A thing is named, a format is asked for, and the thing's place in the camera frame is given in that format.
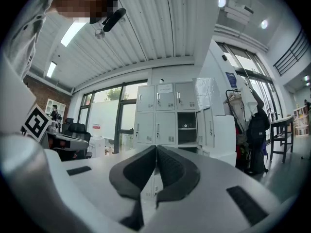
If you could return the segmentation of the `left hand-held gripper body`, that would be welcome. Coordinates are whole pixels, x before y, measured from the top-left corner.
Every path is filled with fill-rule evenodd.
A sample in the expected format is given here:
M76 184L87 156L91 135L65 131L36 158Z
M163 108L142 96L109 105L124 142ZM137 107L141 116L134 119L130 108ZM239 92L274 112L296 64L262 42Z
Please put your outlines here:
M45 149L79 151L88 148L87 141L61 134L54 125L55 121L36 104L28 113L23 128Z

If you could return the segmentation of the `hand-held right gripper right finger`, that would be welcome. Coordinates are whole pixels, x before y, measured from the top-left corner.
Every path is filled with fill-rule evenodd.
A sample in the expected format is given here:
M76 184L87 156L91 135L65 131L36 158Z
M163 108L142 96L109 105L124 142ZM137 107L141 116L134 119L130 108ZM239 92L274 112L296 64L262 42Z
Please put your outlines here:
M192 158L197 156L191 151L156 146L157 168L163 184L156 196L156 207L164 202L180 201L196 188L201 172Z

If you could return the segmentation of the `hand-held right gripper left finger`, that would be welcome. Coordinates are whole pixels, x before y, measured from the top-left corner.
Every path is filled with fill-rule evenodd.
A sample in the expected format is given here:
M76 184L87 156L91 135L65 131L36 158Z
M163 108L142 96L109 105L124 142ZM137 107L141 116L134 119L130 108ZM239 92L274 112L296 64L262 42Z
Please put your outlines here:
M109 172L109 181L117 193L134 201L134 209L121 224L135 231L144 226L140 194L156 167L156 146L115 164Z

